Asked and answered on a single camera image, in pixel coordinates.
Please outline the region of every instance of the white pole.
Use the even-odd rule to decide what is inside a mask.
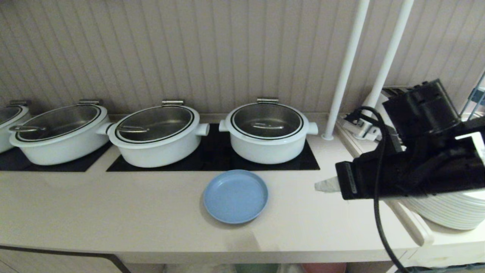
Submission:
[[[389,69],[391,68],[392,61],[394,60],[394,56],[396,55],[397,48],[399,47],[399,42],[403,37],[404,29],[406,28],[407,19],[409,18],[409,14],[411,13],[411,8],[413,7],[414,0],[404,0],[401,5],[401,11],[399,12],[399,17],[396,21],[396,26],[394,27],[394,32],[392,33],[391,40],[389,41],[388,51],[384,56],[384,61],[379,69],[379,73],[377,74],[377,78],[374,82],[374,87],[370,95],[364,102],[365,106],[375,107],[377,104],[377,100],[379,99],[379,94],[381,93],[382,87],[384,86],[384,82],[389,73]],[[366,115],[370,116],[371,113],[369,111],[363,111]]]
[[[343,94],[345,87],[347,86],[347,80],[349,79],[350,70],[354,57],[356,56],[357,45],[359,44],[360,34],[362,33],[362,27],[364,26],[365,16],[367,15],[367,8],[369,7],[370,0],[360,0],[357,7],[356,19],[354,26],[352,27],[352,33],[350,34],[349,45],[342,63],[342,70],[340,71],[339,81],[335,88],[335,94],[332,101],[332,107],[330,108],[330,115],[328,116],[328,122],[325,134],[322,135],[323,139],[333,139],[333,129],[337,116],[339,114],[340,105],[342,104]]]

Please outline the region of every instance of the glass lid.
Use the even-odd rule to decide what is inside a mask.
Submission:
[[[0,108],[0,124],[5,123],[8,120],[12,119],[16,115],[18,115],[21,111],[22,111],[22,108],[17,106]]]
[[[232,123],[245,135],[283,138],[296,133],[303,122],[300,115],[291,108],[280,104],[256,103],[236,111]]]
[[[21,140],[40,141],[76,131],[93,120],[101,110],[89,105],[75,105],[59,108],[41,114],[22,126],[15,126]]]
[[[129,116],[116,128],[126,142],[153,142],[174,136],[192,124],[194,114],[179,106],[159,106]]]

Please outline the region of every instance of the countertop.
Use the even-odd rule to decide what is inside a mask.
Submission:
[[[202,115],[217,122],[225,115]],[[307,114],[324,128],[324,114]],[[338,136],[307,140],[319,171],[256,171],[267,183],[262,214],[243,225],[213,219],[202,193],[220,171],[106,172],[112,146],[84,173],[0,172],[0,245],[113,253],[130,263],[389,260],[372,200],[345,201],[314,183],[352,160]],[[384,231],[398,257],[417,250],[384,203]]]

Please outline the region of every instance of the black cooktop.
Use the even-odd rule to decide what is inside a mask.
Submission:
[[[317,160],[305,141],[303,151],[296,158],[281,164],[259,164],[240,157],[231,147],[230,134],[219,132],[218,124],[211,124],[208,136],[203,136],[199,147],[188,157],[157,168],[139,168],[119,156],[107,171],[248,171],[320,170]]]
[[[106,143],[96,151],[76,160],[50,166],[36,165],[30,162],[24,153],[17,147],[0,154],[0,171],[74,171],[83,172],[93,165],[104,152],[111,147]]]

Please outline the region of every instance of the blue plate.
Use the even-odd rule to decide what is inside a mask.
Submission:
[[[251,221],[267,202],[266,184],[250,171],[226,171],[214,177],[204,191],[204,206],[209,214],[229,224]]]

